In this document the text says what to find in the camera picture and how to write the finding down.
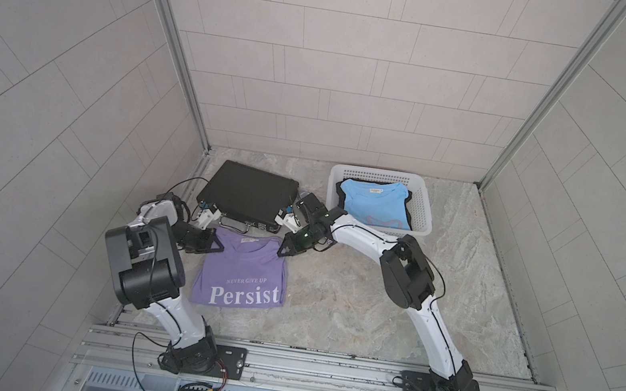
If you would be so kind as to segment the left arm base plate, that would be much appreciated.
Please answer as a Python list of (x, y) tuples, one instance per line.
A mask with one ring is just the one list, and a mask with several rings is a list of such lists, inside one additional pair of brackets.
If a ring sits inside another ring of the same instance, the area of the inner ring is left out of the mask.
[(232, 346), (212, 346), (202, 341), (187, 348), (169, 348), (157, 359), (159, 367), (171, 374), (189, 374), (202, 377), (227, 376), (239, 381), (247, 361), (245, 348)]

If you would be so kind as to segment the purple t-shirt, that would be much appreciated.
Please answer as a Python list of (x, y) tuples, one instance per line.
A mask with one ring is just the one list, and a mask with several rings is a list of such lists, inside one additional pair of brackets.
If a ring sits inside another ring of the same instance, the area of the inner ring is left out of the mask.
[(215, 308), (271, 309), (284, 306), (287, 264), (278, 254), (282, 240), (218, 229), (222, 252), (205, 255), (190, 300)]

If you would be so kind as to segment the aluminium rail frame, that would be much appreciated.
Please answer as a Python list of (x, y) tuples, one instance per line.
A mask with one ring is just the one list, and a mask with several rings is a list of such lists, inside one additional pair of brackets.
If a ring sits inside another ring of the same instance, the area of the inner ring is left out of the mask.
[[(425, 373), (419, 366), (355, 358), (254, 342), (225, 340), (221, 346), (248, 351), (239, 381), (227, 376), (171, 374), (159, 367), (167, 345), (164, 334), (133, 324), (96, 325), (72, 356), (81, 385), (128, 391), (177, 391), (192, 382), (220, 391), (402, 391), (392, 383), (402, 371)], [(480, 375), (481, 391), (556, 391), (514, 378)]]

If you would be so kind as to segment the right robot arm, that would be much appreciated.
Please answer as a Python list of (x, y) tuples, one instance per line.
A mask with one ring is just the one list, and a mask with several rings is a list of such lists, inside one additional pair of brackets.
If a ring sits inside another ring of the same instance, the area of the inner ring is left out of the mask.
[(379, 264), (387, 296), (410, 317), (428, 355), (426, 373), (402, 371), (392, 383), (403, 391), (480, 391), (468, 362), (455, 347), (438, 307), (438, 275), (416, 238), (370, 228), (345, 210), (328, 210), (312, 193), (278, 211), (289, 228), (278, 254), (291, 257), (315, 250), (319, 242), (342, 244)]

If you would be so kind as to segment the left corner metal post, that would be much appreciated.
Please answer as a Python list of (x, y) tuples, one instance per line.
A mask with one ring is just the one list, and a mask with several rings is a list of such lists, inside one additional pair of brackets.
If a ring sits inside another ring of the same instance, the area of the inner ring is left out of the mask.
[(211, 150), (211, 143), (209, 141), (206, 127), (202, 113), (199, 109), (199, 102), (195, 92), (195, 87), (189, 71), (189, 66), (186, 61), (185, 52), (183, 50), (183, 44), (179, 31), (177, 29), (175, 17), (171, 8), (170, 0), (154, 0), (156, 6), (156, 12), (159, 17), (159, 21), (163, 27), (163, 33), (165, 33), (166, 41), (169, 46), (171, 60), (174, 65), (176, 74), (178, 75), (181, 88), (183, 88), (187, 105), (190, 108), (191, 116), (194, 119), (195, 127), (197, 129), (198, 136), (200, 136), (201, 144), (205, 152)]

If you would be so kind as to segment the white plastic basket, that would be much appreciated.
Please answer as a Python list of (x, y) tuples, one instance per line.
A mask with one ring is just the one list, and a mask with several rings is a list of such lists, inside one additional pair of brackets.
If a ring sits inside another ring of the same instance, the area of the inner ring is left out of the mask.
[(325, 202), (329, 209), (339, 205), (340, 199), (336, 188), (337, 183), (346, 179), (387, 184), (401, 183), (410, 191), (412, 198), (406, 203), (406, 209), (411, 217), (411, 230), (405, 232), (403, 230), (380, 227), (380, 230), (384, 233), (397, 236), (411, 234), (420, 238), (428, 236), (433, 230), (431, 201), (423, 177), (396, 170), (390, 171), (356, 165), (336, 164), (331, 169), (330, 178), (327, 181), (328, 187)]

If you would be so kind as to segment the corner metal post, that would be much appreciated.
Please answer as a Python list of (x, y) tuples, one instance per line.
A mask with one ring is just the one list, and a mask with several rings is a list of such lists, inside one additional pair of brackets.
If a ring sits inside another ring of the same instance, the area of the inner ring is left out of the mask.
[(512, 161), (517, 151), (529, 140), (535, 129), (539, 127), (553, 107), (559, 103), (565, 92), (580, 76), (583, 69), (589, 65), (609, 37), (615, 33), (615, 30), (625, 18), (626, 0), (614, 0), (607, 13), (600, 18), (594, 30), (585, 38), (582, 46), (576, 51), (570, 62), (559, 74), (556, 82), (550, 87), (508, 146), (500, 154), (493, 167), (489, 169), (481, 182), (477, 183), (480, 194), (485, 193), (498, 178), (501, 171)]
[(195, 87), (189, 71), (189, 66), (186, 61), (185, 52), (183, 50), (183, 44), (179, 31), (177, 29), (175, 17), (171, 8), (170, 0), (154, 0), (156, 6), (156, 12), (159, 17), (159, 21), (163, 27), (163, 33), (165, 33), (166, 41), (169, 46), (171, 60), (174, 65), (176, 74), (178, 75), (181, 88), (183, 88), (187, 105), (190, 108), (191, 116), (194, 119), (195, 127), (197, 129), (198, 136), (200, 136), (201, 144), (205, 152), (211, 150), (211, 143), (209, 141), (206, 127), (202, 113), (199, 109), (199, 102), (195, 92)]

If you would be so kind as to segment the right corner metal post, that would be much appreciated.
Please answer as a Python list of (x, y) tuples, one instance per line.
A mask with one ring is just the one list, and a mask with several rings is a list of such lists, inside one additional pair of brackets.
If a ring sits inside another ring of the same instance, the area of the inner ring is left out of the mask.
[(493, 167), (489, 169), (481, 182), (477, 183), (480, 194), (485, 193), (498, 178), (501, 171), (512, 161), (517, 151), (529, 140), (535, 129), (539, 127), (553, 107), (559, 103), (565, 92), (580, 76), (583, 69), (589, 65), (609, 37), (615, 33), (615, 30), (625, 18), (626, 0), (614, 0), (607, 13), (600, 18), (594, 30), (585, 38), (582, 46), (576, 51), (570, 62), (559, 74), (556, 82), (550, 87), (508, 146), (500, 154)]

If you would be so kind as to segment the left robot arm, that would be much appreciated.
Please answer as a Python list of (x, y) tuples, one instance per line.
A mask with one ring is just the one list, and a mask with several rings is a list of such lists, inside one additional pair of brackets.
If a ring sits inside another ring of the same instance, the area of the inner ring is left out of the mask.
[(133, 221), (104, 236), (117, 300), (165, 328), (170, 343), (158, 362), (175, 375), (207, 374), (218, 360), (212, 329), (183, 293), (181, 253), (215, 254), (224, 245), (215, 229), (200, 229), (191, 218), (187, 204), (168, 192), (143, 203)]

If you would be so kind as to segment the black closed laptop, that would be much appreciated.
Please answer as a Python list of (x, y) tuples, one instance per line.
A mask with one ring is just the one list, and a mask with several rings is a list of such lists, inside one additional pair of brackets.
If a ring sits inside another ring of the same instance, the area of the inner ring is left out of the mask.
[(294, 204), (297, 181), (234, 161), (225, 161), (199, 192), (202, 207), (216, 207), (223, 217), (277, 234), (280, 211)]

